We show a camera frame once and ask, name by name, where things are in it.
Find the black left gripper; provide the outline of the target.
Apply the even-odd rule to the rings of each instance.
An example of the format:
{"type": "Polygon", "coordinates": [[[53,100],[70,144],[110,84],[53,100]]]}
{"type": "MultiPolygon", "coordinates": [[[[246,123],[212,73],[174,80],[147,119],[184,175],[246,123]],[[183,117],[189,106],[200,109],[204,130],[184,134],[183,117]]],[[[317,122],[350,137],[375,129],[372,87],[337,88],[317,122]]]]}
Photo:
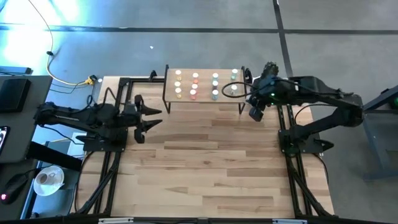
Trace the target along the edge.
{"type": "Polygon", "coordinates": [[[155,115],[162,113],[162,110],[158,110],[155,108],[149,108],[144,106],[144,101],[141,95],[136,95],[134,97],[134,102],[127,102],[124,104],[124,118],[126,120],[126,126],[128,127],[136,127],[134,130],[134,139],[137,143],[144,143],[145,137],[143,135],[144,132],[148,132],[151,128],[160,124],[162,122],[161,119],[155,119],[150,121],[143,121],[142,114],[146,116],[155,115]]]}

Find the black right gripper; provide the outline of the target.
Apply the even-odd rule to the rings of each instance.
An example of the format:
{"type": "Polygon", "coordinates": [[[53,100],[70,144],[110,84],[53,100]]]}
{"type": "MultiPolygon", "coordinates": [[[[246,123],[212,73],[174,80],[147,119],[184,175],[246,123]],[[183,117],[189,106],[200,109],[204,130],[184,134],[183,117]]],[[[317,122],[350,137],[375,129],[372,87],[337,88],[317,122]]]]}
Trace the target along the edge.
{"type": "Polygon", "coordinates": [[[250,95],[247,102],[252,106],[249,110],[249,116],[257,122],[260,122],[266,106],[271,104],[271,95],[275,92],[276,76],[256,77],[253,80],[250,89],[250,95]]]}

